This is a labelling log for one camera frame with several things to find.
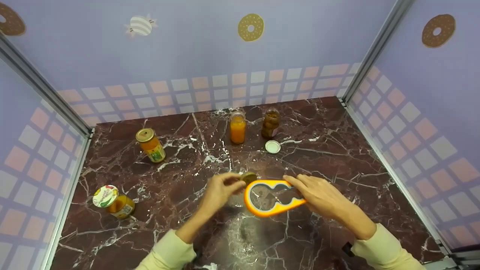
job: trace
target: checkered pattern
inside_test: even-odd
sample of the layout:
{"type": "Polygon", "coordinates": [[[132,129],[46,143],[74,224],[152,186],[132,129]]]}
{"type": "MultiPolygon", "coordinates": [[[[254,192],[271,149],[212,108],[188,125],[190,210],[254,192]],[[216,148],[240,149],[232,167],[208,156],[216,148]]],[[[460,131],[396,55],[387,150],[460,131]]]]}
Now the checkered pattern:
{"type": "Polygon", "coordinates": [[[220,74],[69,89],[59,94],[94,126],[141,117],[341,96],[359,66],[360,63],[336,64],[220,74]]]}
{"type": "Polygon", "coordinates": [[[450,247],[480,244],[479,169],[376,67],[351,104],[450,247]]]}
{"type": "Polygon", "coordinates": [[[44,101],[0,165],[0,269],[40,269],[83,139],[44,101]]]}

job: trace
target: donut decoration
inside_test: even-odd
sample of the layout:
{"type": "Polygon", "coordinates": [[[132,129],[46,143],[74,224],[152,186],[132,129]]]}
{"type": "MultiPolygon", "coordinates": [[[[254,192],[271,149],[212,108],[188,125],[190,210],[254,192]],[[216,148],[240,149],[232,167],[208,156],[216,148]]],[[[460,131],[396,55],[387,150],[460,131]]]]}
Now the donut decoration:
{"type": "Polygon", "coordinates": [[[9,6],[0,3],[0,15],[5,18],[0,22],[0,32],[6,36],[20,36],[25,33],[25,24],[20,16],[9,6]]]}
{"type": "Polygon", "coordinates": [[[131,37],[135,35],[148,36],[152,33],[153,27],[158,27],[156,25],[156,19],[151,19],[150,14],[146,17],[143,16],[133,16],[130,18],[130,24],[125,25],[127,27],[127,34],[130,34],[131,37]]]}
{"type": "Polygon", "coordinates": [[[455,18],[450,14],[441,14],[433,17],[423,28],[422,43],[429,48],[438,48],[445,44],[455,31],[455,18]]]}
{"type": "Polygon", "coordinates": [[[264,20],[258,14],[247,14],[239,22],[239,36],[244,41],[257,40],[264,33],[264,27],[264,20]]]}

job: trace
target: sleeve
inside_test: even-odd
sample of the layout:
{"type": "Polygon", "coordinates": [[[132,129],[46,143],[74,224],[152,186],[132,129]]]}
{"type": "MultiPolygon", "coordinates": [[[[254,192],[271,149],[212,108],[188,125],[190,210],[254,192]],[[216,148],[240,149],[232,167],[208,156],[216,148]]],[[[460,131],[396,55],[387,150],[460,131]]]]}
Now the sleeve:
{"type": "Polygon", "coordinates": [[[170,230],[140,262],[136,270],[181,270],[195,256],[193,245],[184,243],[174,230],[170,230]]]}
{"type": "Polygon", "coordinates": [[[355,241],[351,250],[376,270],[425,270],[381,224],[372,238],[355,241]]]}

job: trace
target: table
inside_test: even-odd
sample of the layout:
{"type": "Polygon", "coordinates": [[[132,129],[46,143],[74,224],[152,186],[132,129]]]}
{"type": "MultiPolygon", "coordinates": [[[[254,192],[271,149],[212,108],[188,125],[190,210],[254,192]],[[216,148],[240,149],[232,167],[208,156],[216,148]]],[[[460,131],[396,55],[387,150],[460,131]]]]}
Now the table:
{"type": "MultiPolygon", "coordinates": [[[[165,232],[191,216],[208,178],[228,171],[253,171],[264,179],[298,173],[323,177],[415,258],[444,257],[336,98],[241,110],[248,123],[242,145],[229,140],[229,109],[97,125],[51,269],[134,269],[165,232]],[[262,112],[269,107],[282,117],[277,154],[265,151],[260,136],[262,112]],[[143,127],[153,128],[165,148],[160,164],[152,164],[135,142],[143,127]],[[105,184],[134,199],[132,217],[117,221],[92,205],[92,194],[105,184]]],[[[353,236],[341,224],[306,207],[262,219],[248,212],[238,195],[203,228],[194,243],[200,256],[187,268],[370,269],[362,258],[341,251],[347,241],[352,243],[353,236]]]]}

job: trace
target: jar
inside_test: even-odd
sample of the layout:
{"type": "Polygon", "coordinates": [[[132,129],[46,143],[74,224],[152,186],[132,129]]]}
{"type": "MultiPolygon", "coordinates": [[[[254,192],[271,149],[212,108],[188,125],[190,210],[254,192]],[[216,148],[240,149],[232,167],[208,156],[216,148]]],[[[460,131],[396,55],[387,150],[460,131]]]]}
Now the jar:
{"type": "Polygon", "coordinates": [[[132,199],[120,193],[116,186],[110,184],[97,189],[92,201],[96,207],[104,208],[118,219],[128,217],[135,209],[132,199]]]}
{"type": "Polygon", "coordinates": [[[245,114],[241,111],[233,112],[230,117],[230,139],[234,144],[241,144],[245,141],[246,128],[245,114]]]}
{"type": "Polygon", "coordinates": [[[143,128],[135,136],[140,147],[152,162],[159,163],[165,158],[165,150],[151,128],[143,128]]]}
{"type": "Polygon", "coordinates": [[[264,114],[264,123],[262,126],[262,136],[271,139],[278,132],[280,126],[280,112],[275,108],[269,108],[264,114]]]}

